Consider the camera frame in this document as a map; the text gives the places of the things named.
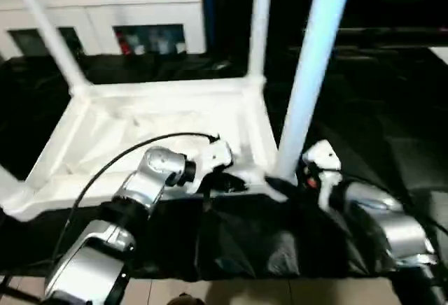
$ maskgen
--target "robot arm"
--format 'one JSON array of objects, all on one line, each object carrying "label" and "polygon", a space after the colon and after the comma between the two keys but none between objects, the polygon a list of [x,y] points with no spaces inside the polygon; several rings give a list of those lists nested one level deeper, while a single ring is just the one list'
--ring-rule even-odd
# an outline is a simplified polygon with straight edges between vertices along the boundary
[{"label": "robot arm", "polygon": [[[232,161],[226,152],[221,161],[216,157],[213,160],[212,167]],[[46,283],[45,302],[119,304],[130,278],[129,263],[144,229],[142,225],[167,186],[192,183],[196,175],[196,162],[185,155],[161,147],[148,149],[138,169],[112,200],[101,205],[98,220],[85,228],[59,261]]]},{"label": "robot arm", "polygon": [[311,147],[303,160],[305,172],[318,182],[320,208],[357,239],[356,250],[368,269],[375,271],[377,260],[390,267],[389,278],[402,304],[448,304],[446,269],[424,228],[396,198],[356,181],[338,187],[341,163],[327,141]]}]

